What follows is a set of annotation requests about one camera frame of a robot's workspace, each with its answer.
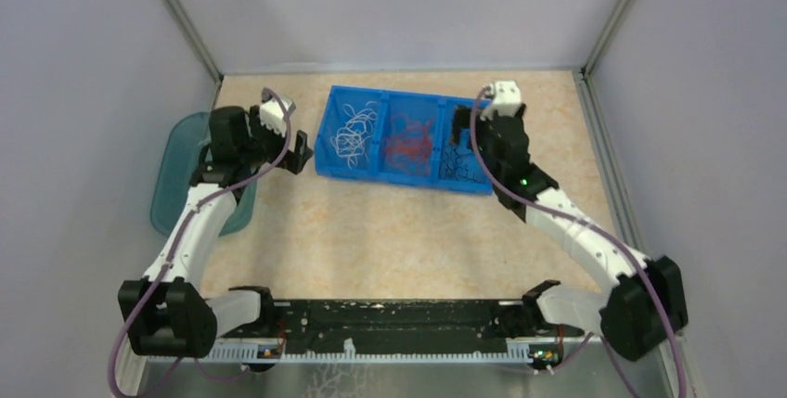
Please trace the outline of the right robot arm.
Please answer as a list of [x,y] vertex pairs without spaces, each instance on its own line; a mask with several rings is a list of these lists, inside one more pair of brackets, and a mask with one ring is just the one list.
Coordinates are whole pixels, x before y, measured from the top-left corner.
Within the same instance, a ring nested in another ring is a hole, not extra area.
[[473,118],[459,106],[449,142],[467,147],[499,203],[551,237],[596,282],[598,291],[548,279],[523,295],[523,324],[535,335],[565,325],[601,336],[613,351],[637,361],[689,323],[681,271],[667,256],[635,250],[576,206],[559,183],[530,159],[523,108],[511,116]]

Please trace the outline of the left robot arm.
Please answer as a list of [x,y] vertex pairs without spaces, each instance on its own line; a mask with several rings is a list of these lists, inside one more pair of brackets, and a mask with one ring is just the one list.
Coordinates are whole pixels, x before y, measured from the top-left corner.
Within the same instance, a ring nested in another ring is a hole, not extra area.
[[188,182],[186,203],[163,249],[138,280],[118,291],[120,340],[140,356],[203,358],[217,339],[240,327],[264,337],[277,327],[269,289],[232,288],[205,299],[206,263],[247,187],[275,168],[293,174],[312,157],[308,136],[291,127],[294,105],[284,99],[248,109],[216,109],[210,142]]

